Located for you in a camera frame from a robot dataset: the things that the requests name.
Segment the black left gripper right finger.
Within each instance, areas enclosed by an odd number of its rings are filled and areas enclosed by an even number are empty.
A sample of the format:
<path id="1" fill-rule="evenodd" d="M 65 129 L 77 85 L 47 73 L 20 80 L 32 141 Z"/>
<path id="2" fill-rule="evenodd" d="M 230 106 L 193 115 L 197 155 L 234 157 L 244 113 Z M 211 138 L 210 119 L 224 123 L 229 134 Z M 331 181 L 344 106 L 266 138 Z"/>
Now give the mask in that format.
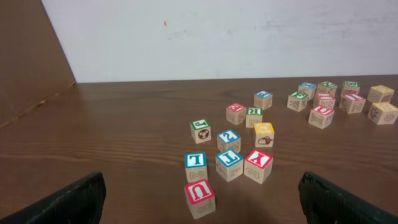
<path id="1" fill-rule="evenodd" d="M 313 172 L 298 185 L 308 224 L 397 224 L 397 217 L 342 189 Z"/>

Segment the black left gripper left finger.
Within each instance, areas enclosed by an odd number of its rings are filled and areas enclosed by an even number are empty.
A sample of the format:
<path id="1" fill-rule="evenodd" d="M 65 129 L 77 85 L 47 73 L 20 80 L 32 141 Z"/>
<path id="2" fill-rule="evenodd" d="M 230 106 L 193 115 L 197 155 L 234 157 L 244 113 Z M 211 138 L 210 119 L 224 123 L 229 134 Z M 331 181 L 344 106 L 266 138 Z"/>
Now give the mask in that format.
<path id="1" fill-rule="evenodd" d="M 1 219 L 1 224 L 90 223 L 101 220 L 106 185 L 93 172 L 32 205 Z"/>

